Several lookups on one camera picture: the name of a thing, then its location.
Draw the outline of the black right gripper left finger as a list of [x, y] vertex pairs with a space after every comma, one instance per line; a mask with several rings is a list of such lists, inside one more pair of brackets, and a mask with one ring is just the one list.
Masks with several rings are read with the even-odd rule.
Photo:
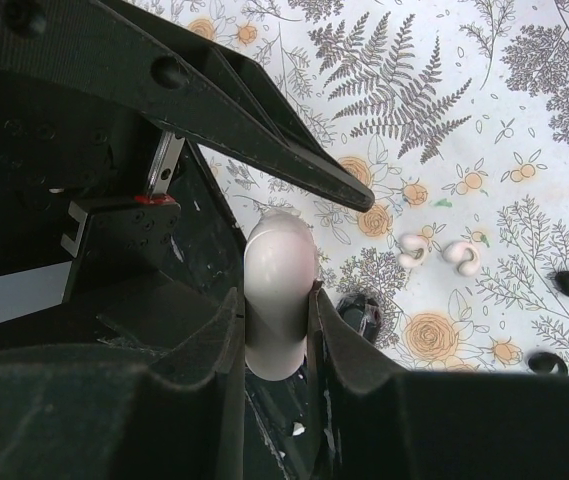
[[236, 289], [160, 352], [0, 351], [0, 479], [239, 479], [244, 322]]

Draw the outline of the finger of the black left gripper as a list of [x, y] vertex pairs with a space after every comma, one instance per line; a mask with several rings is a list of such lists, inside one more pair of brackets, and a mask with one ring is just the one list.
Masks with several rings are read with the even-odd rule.
[[374, 203], [259, 64], [127, 2], [0, 1], [0, 72], [127, 107], [350, 209]]

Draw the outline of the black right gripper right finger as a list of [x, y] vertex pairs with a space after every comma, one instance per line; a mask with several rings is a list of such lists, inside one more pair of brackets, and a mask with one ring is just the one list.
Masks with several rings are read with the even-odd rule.
[[316, 479], [569, 479], [569, 376], [411, 371], [308, 296]]

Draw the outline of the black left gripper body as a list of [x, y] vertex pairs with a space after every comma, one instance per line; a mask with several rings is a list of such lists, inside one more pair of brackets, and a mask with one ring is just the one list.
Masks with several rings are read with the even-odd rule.
[[0, 72], [0, 278], [70, 265], [59, 305], [0, 323], [0, 351], [165, 352], [231, 289], [245, 345], [246, 241], [207, 148], [127, 107]]

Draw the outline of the white earbud charging case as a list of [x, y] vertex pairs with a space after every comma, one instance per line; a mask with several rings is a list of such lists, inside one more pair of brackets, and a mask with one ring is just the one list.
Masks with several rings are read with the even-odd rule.
[[289, 211], [267, 211], [244, 252], [245, 362], [257, 377], [285, 380], [302, 365], [308, 297], [317, 270], [317, 249], [307, 224]]

